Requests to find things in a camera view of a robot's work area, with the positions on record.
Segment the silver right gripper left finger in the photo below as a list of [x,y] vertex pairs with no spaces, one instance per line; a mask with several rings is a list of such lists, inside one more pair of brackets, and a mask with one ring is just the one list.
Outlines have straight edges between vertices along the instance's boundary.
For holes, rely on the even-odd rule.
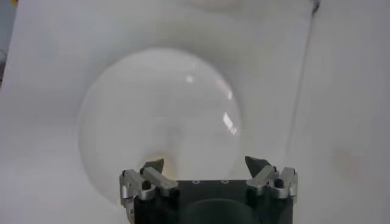
[[155,198],[157,191],[163,197],[170,197],[178,189],[178,181],[162,174],[164,164],[163,158],[147,161],[138,172],[128,169],[119,175],[120,204],[126,209],[129,223],[135,223],[136,198],[149,201]]

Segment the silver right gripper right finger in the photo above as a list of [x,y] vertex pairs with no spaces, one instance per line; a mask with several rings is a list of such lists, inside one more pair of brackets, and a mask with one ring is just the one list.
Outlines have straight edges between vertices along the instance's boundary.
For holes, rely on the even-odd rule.
[[245,156],[251,178],[246,186],[254,190],[257,197],[268,194],[277,200],[291,199],[297,203],[298,173],[295,168],[284,167],[280,172],[266,159]]

